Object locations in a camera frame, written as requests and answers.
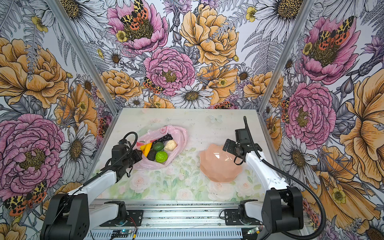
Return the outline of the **left green circuit board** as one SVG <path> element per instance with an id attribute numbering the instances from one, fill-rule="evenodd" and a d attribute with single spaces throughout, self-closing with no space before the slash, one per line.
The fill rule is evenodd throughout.
<path id="1" fill-rule="evenodd" d="M 114 238 L 127 238 L 129 237 L 131 234 L 131 231 L 130 230 L 126 230 L 126 229 L 123 229 L 123 230 L 113 230 L 112 232 L 112 235 L 111 235 L 111 239 L 114 239 Z"/>

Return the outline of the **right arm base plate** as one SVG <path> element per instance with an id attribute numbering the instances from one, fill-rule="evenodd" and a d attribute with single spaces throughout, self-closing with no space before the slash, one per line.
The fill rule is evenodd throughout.
<path id="1" fill-rule="evenodd" d="M 261 224 L 260 221 L 241 214 L 238 209 L 224 209 L 219 217 L 225 221 L 226 226 L 255 226 Z"/>

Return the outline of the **yellow banana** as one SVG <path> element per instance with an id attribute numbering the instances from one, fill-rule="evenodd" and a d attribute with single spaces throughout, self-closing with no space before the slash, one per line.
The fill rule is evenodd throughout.
<path id="1" fill-rule="evenodd" d="M 153 145 L 153 143 L 148 143 L 145 146 L 143 146 L 143 154 L 145 157 L 148 156 L 150 150 L 152 149 L 152 145 Z"/>

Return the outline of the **left aluminium frame post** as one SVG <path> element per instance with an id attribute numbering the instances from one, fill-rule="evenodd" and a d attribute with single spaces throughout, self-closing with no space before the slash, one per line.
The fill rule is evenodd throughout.
<path id="1" fill-rule="evenodd" d="M 60 1 L 48 1 L 47 5 L 56 17 L 59 25 L 63 28 L 64 33 L 69 38 L 70 43 L 74 47 L 75 51 L 79 54 L 82 63 L 85 65 L 87 72 L 92 77 L 106 104 L 110 108 L 112 115 L 117 116 L 120 108 L 116 105 L 110 93 L 108 92 L 99 72 L 96 69 L 95 64 L 91 60 L 85 46 L 82 43 L 81 38 L 78 35 L 76 27 L 72 24 L 67 16 L 65 9 L 61 5 Z"/>

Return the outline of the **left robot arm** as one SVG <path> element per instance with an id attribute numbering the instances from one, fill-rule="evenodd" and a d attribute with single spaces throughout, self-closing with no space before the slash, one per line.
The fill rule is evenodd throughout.
<path id="1" fill-rule="evenodd" d="M 124 224 L 128 220 L 126 205 L 108 201 L 99 209 L 90 210 L 90 204 L 123 176 L 128 177 L 134 164 L 143 158 L 143 152 L 134 144 L 120 141 L 112 148 L 112 157 L 101 171 L 80 187 L 51 198 L 40 233 L 42 240 L 83 240 L 87 233 L 107 222 Z"/>

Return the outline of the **bright green lime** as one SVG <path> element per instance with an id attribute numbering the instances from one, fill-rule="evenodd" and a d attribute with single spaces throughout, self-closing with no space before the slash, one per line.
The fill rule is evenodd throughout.
<path id="1" fill-rule="evenodd" d="M 159 151 L 156 153 L 155 160 L 157 163 L 164 164 L 168 160 L 168 153 L 165 151 Z"/>

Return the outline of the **pink plastic bag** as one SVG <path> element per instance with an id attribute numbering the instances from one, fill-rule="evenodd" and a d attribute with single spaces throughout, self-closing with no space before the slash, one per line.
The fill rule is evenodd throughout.
<path id="1" fill-rule="evenodd" d="M 188 141 L 186 129 L 164 126 L 138 138 L 134 147 L 142 153 L 135 170 L 160 170 L 167 167 L 184 150 Z"/>

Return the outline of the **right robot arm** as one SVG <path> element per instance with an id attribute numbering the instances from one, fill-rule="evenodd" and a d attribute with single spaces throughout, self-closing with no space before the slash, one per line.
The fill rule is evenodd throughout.
<path id="1" fill-rule="evenodd" d="M 223 150 L 241 159 L 238 166 L 247 164 L 253 169 L 266 190 L 264 200 L 244 200 L 238 206 L 238 217 L 244 225 L 263 224 L 268 233 L 301 230 L 304 227 L 302 194 L 289 187 L 275 166 L 270 165 L 261 149 L 254 143 L 247 129 L 235 130 L 236 140 L 227 139 Z"/>

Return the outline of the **right aluminium frame post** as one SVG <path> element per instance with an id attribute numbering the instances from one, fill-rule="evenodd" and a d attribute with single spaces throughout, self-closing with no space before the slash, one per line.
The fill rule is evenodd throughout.
<path id="1" fill-rule="evenodd" d="M 306 24 L 307 18 L 309 17 L 310 12 L 311 12 L 314 4 L 315 4 L 314 0 L 303 1 L 301 9 L 298 13 L 297 19 L 294 23 L 294 27 L 293 27 L 290 35 L 287 38 L 286 44 L 283 48 L 283 51 L 280 54 L 277 65 L 276 65 L 275 69 L 273 70 L 273 74 L 271 76 L 270 83 L 266 88 L 266 92 L 264 93 L 264 96 L 262 97 L 262 101 L 259 104 L 259 108 L 258 108 L 259 114 L 261 114 L 263 112 L 263 110 L 266 108 L 266 105 L 272 96 L 273 90 L 276 87 L 276 85 L 278 84 L 279 78 L 280 78 L 281 73 L 282 73 L 283 68 L 284 68 L 284 64 L 288 60 L 288 58 L 290 56 L 290 52 L 293 49 L 294 44 L 296 43 L 301 30 Z"/>

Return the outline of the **right green circuit board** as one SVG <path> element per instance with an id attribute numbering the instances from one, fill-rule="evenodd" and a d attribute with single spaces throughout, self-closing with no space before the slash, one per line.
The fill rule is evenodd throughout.
<path id="1" fill-rule="evenodd" d="M 248 235 L 254 235 L 254 234 L 258 235 L 259 233 L 260 233 L 260 229 L 258 227 L 255 227 L 247 231 Z"/>

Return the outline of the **black plum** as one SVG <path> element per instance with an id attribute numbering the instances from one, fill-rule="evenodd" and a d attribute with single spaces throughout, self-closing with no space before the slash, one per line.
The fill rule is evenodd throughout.
<path id="1" fill-rule="evenodd" d="M 156 160 L 156 154 L 157 154 L 156 150 L 150 150 L 148 155 L 147 155 L 147 159 L 150 161 L 155 161 Z"/>

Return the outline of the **dark purple grape bunch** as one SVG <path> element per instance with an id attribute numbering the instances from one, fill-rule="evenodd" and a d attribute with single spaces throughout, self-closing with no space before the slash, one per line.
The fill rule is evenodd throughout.
<path id="1" fill-rule="evenodd" d="M 153 141 L 153 144 L 156 144 L 158 142 L 161 142 L 161 143 L 164 143 L 164 142 L 167 142 L 167 141 L 170 141 L 170 140 L 173 140 L 173 137 L 171 134 L 166 134 L 165 136 L 157 139 L 157 140 L 154 140 Z"/>

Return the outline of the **pink scalloped plate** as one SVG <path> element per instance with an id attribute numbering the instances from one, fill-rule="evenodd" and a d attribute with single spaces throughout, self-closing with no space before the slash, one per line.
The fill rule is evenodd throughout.
<path id="1" fill-rule="evenodd" d="M 200 170 L 213 182 L 230 183 L 243 171 L 234 159 L 233 154 L 223 151 L 223 146 L 210 144 L 200 152 Z"/>

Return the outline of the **dark green avocado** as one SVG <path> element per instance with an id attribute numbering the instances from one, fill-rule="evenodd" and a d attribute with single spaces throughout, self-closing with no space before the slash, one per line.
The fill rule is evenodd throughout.
<path id="1" fill-rule="evenodd" d="M 161 152 L 164 149 L 165 145 L 163 142 L 153 143 L 152 149 L 156 152 Z"/>

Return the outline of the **cream garlic bulb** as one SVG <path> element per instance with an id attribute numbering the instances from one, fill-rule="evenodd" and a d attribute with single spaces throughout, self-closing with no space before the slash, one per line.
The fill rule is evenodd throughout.
<path id="1" fill-rule="evenodd" d="M 165 144 L 164 151 L 171 152 L 171 151 L 175 150 L 177 146 L 178 146 L 178 144 L 176 143 L 175 140 L 170 140 Z"/>

